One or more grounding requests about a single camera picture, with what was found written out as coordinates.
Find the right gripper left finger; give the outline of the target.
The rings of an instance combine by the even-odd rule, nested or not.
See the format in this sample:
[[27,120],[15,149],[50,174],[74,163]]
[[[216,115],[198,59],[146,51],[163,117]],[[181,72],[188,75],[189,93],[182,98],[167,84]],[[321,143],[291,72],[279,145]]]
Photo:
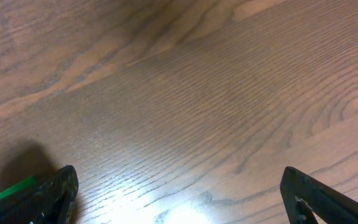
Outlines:
[[75,208],[78,177],[73,166],[0,200],[0,223],[68,224]]

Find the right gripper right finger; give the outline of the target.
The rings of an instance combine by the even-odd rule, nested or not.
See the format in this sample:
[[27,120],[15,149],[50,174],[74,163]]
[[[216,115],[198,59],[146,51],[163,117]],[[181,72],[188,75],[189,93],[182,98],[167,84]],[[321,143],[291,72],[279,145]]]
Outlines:
[[280,183],[288,220],[291,224],[358,224],[358,202],[324,185],[294,167],[286,167]]

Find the green lid glass jar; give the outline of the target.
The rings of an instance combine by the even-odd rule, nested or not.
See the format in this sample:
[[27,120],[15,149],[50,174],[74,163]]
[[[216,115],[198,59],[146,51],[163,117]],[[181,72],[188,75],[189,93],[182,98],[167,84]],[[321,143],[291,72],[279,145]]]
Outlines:
[[30,176],[30,177],[20,181],[19,183],[12,185],[11,187],[7,188],[6,190],[3,190],[0,193],[0,200],[4,199],[10,195],[13,195],[15,193],[18,193],[21,190],[24,190],[28,187],[31,187],[31,186],[35,185],[36,183],[37,183],[36,179],[34,177]]

